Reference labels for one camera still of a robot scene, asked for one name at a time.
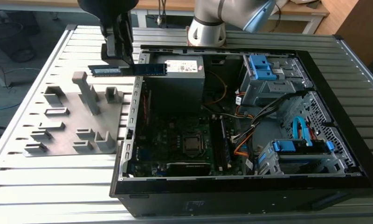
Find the aluminum profile slat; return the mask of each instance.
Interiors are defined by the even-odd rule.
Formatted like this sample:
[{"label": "aluminum profile slat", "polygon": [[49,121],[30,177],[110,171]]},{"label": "aluminum profile slat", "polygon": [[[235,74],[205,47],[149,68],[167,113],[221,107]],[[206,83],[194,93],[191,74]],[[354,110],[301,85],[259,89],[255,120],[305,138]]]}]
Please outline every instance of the aluminum profile slat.
[{"label": "aluminum profile slat", "polygon": [[[47,75],[35,91],[41,92],[46,83],[55,83],[71,77],[73,71],[90,72],[85,67],[87,62],[99,61],[102,39],[101,30],[94,26],[79,26],[62,46],[62,53],[53,61]],[[139,45],[183,45],[186,44],[185,30],[166,30],[134,28],[133,56],[139,52]],[[330,36],[297,34],[255,34],[237,31],[227,32],[227,46],[242,48],[299,49],[307,50],[323,77],[333,88],[337,98],[351,116],[353,124],[363,136],[363,141],[373,153],[373,87],[365,82],[366,77],[359,69],[350,64],[350,56]],[[123,101],[130,101],[133,79],[87,77],[97,88],[105,84],[115,84],[126,92]],[[30,102],[33,107],[25,113],[41,110],[45,105],[35,105],[42,101],[35,96]],[[33,123],[34,118],[21,119],[18,124]],[[127,120],[127,111],[122,111],[121,124]],[[14,136],[22,136],[30,127],[19,127],[5,146],[0,157],[0,220],[11,223],[15,217],[18,223],[118,223],[139,222],[127,213],[117,199],[109,198],[109,185],[114,155],[82,155],[26,158],[19,154],[23,140],[14,141]],[[119,136],[123,137],[125,128],[119,127]],[[277,223],[294,223],[290,219],[310,219],[311,223],[329,223],[337,217],[338,222],[373,223],[373,196],[354,198],[321,211],[294,212],[279,214],[258,214],[249,216],[197,216],[197,217],[147,217],[145,223],[187,223],[197,222],[234,222],[277,219]]]},{"label": "aluminum profile slat", "polygon": [[367,81],[327,81],[330,88],[338,89],[373,89],[373,85]]},{"label": "aluminum profile slat", "polygon": [[350,117],[350,120],[355,127],[373,127],[373,117]]},{"label": "aluminum profile slat", "polygon": [[373,98],[337,98],[342,106],[373,106]]}]

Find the orange cable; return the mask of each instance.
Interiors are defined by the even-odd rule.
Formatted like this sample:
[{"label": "orange cable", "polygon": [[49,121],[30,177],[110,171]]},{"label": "orange cable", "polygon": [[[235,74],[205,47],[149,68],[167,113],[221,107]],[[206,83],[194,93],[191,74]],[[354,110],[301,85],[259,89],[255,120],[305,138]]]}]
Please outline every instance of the orange cable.
[{"label": "orange cable", "polygon": [[209,72],[210,74],[213,74],[217,77],[217,79],[219,80],[219,82],[223,86],[223,94],[222,94],[221,98],[217,99],[215,101],[203,103],[203,105],[211,105],[211,104],[218,103],[225,98],[225,96],[226,96],[226,84],[225,84],[223,80],[221,79],[221,77],[215,73],[213,73],[211,71],[206,71],[206,72]]},{"label": "orange cable", "polygon": [[241,114],[238,113],[238,109],[239,109],[239,108],[241,108],[241,106],[237,105],[235,110],[234,110],[234,114],[235,114],[237,117],[243,117],[243,115],[241,115]]},{"label": "orange cable", "polygon": [[234,154],[234,155],[242,155],[242,156],[245,156],[245,157],[249,157],[249,155],[247,155],[246,153],[238,152],[238,149],[242,147],[243,143],[249,140],[249,138],[251,137],[253,133],[254,133],[254,132],[251,132],[251,133],[246,136],[246,138],[242,140],[242,142],[239,143],[239,145],[238,145],[237,148],[234,149],[234,151],[233,151],[233,154]]}]

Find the motherboard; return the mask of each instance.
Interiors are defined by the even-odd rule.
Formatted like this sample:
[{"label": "motherboard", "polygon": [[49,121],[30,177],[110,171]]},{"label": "motherboard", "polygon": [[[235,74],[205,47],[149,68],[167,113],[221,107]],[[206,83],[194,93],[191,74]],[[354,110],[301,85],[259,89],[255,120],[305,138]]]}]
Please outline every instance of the motherboard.
[{"label": "motherboard", "polygon": [[138,137],[139,176],[241,175],[241,161],[231,159],[233,119],[201,116],[153,116]]}]

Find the wastebasket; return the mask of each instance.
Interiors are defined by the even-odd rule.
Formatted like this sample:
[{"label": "wastebasket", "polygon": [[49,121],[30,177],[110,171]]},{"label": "wastebasket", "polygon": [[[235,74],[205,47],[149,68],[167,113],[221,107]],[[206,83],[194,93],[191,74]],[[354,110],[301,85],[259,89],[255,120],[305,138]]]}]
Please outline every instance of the wastebasket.
[{"label": "wastebasket", "polygon": [[23,27],[23,32],[27,35],[35,35],[39,33],[39,26],[30,11],[5,11],[11,22],[17,22]]},{"label": "wastebasket", "polygon": [[19,23],[5,22],[0,24],[0,49],[14,62],[26,62],[35,56]]}]

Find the metal work surface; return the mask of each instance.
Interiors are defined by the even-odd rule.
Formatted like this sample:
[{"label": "metal work surface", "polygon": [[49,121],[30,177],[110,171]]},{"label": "metal work surface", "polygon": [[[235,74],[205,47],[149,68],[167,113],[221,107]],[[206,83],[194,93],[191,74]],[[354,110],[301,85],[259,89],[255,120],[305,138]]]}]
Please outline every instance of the metal work surface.
[{"label": "metal work surface", "polygon": [[[139,45],[186,45],[181,29],[134,29],[134,59]],[[147,217],[135,219],[115,198],[109,198],[114,155],[70,155],[26,158],[22,140],[15,140],[33,127],[23,126],[29,111],[45,102],[47,85],[71,83],[74,71],[85,71],[99,60],[102,36],[98,27],[78,26],[66,30],[30,87],[18,111],[0,140],[0,223],[109,223],[109,222],[249,222],[295,223],[311,219],[327,223],[373,223],[373,196],[354,198],[321,211],[215,217]],[[341,41],[330,36],[290,34],[246,34],[227,32],[231,48],[298,49],[310,52],[334,94],[373,153],[373,77]],[[134,78],[99,77],[86,79],[95,91],[115,86],[123,93],[118,144],[125,137],[130,93]]]}]

